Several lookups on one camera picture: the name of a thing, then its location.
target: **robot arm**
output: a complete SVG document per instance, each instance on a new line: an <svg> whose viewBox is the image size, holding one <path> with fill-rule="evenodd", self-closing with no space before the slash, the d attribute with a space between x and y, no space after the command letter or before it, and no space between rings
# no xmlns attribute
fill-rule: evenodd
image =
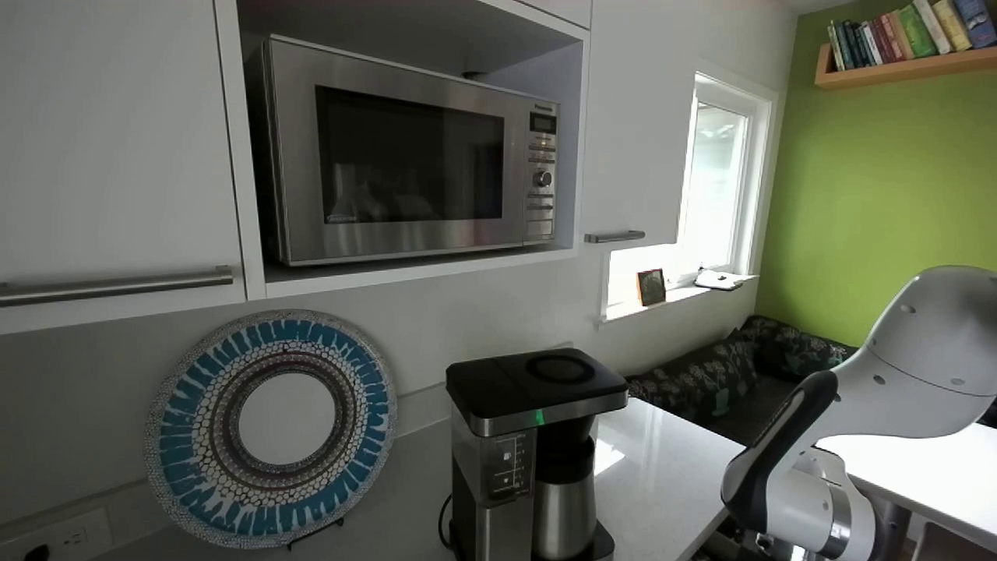
<svg viewBox="0 0 997 561"><path fill-rule="evenodd" d="M814 448L837 434L944 436L997 395L997 274L925 271L849 360L805 379L724 474L721 498L748 529L829 559L875 554L877 518L844 462Z"/></svg>

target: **ceiling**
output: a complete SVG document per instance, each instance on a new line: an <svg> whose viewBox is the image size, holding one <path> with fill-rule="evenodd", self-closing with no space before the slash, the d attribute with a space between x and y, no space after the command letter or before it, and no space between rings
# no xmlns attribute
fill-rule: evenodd
<svg viewBox="0 0 997 561"><path fill-rule="evenodd" d="M801 14L819 12L833 6L847 4L852 0L783 0L783 3Z"/></svg>

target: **metal handle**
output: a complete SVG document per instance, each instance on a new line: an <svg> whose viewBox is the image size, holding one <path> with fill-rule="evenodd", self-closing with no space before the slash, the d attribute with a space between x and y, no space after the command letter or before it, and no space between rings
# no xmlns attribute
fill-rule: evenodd
<svg viewBox="0 0 997 561"><path fill-rule="evenodd" d="M0 284L0 307L162 292L200 286L221 286L232 284L234 279L231 267L220 266L211 271L200 273L178 273L130 279L81 280L35 286L16 286L3 283Z"/></svg>
<svg viewBox="0 0 997 561"><path fill-rule="evenodd" d="M586 234L587 244L612 244L613 242L627 242L629 240L643 240L647 236L639 230L628 230L626 232L612 232L610 234Z"/></svg>

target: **microwave knob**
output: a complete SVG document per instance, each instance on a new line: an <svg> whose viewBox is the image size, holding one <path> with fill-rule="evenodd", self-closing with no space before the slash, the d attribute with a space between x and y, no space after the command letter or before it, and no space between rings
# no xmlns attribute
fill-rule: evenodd
<svg viewBox="0 0 997 561"><path fill-rule="evenodd" d="M533 174L533 184L537 187L547 187L554 181L554 176L550 172L536 172Z"/></svg>

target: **green wall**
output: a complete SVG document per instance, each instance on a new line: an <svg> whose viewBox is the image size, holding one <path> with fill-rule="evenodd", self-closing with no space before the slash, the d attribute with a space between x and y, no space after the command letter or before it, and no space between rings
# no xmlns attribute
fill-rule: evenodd
<svg viewBox="0 0 997 561"><path fill-rule="evenodd" d="M800 18L769 213L758 312L851 344L919 271L997 270L997 71L814 86L829 20L901 5Z"/></svg>

